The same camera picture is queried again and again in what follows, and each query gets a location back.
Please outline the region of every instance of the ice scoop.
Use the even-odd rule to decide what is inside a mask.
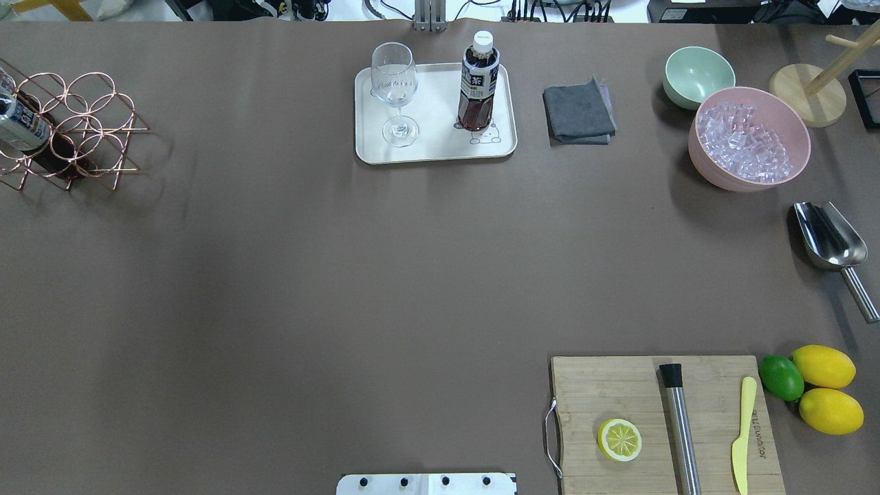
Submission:
[[[880,321],[880,314],[853,268],[868,256],[868,247],[859,233],[830,201],[795,203],[795,213],[813,264],[824,270],[839,271],[865,321]]]

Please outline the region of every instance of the cutting board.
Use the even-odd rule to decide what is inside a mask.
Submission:
[[[681,364],[702,492],[738,493],[730,446],[739,435],[742,379],[759,380],[755,357],[602,356],[554,357],[551,362],[562,495],[683,493],[673,464],[666,392],[658,374],[665,363]],[[598,429],[613,417],[631,421],[642,434],[642,452],[630,462],[613,461],[598,448]],[[749,439],[749,495],[784,494],[760,386]]]

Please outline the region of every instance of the bowl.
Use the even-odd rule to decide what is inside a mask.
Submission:
[[[696,110],[713,92],[735,85],[733,67],[708,48],[679,48],[666,59],[663,89],[679,107]]]
[[[791,160],[792,170],[785,179],[771,183],[749,181],[728,172],[709,156],[697,134],[697,117],[694,117],[687,138],[687,150],[691,155],[693,166],[707,181],[728,191],[752,192],[784,184],[804,170],[810,159],[810,133],[803,125],[801,117],[788,103],[769,92],[737,86],[712,93],[697,109],[697,115],[699,116],[704,110],[713,108],[723,101],[734,105],[754,105],[756,109],[752,123],[754,125],[763,124],[765,128],[775,131],[780,142],[785,146]]]

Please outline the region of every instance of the wine glass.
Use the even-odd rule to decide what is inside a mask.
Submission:
[[[413,52],[407,45],[395,41],[379,45],[373,50],[370,80],[373,85],[370,94],[397,108],[397,115],[388,119],[382,128],[382,136],[392,146],[409,146],[419,136],[419,125],[401,115],[400,108],[413,100],[419,87]]]

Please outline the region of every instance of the folded napkin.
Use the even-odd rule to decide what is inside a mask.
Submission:
[[[593,78],[585,85],[544,90],[550,128],[565,144],[609,144],[617,132],[608,90]]]

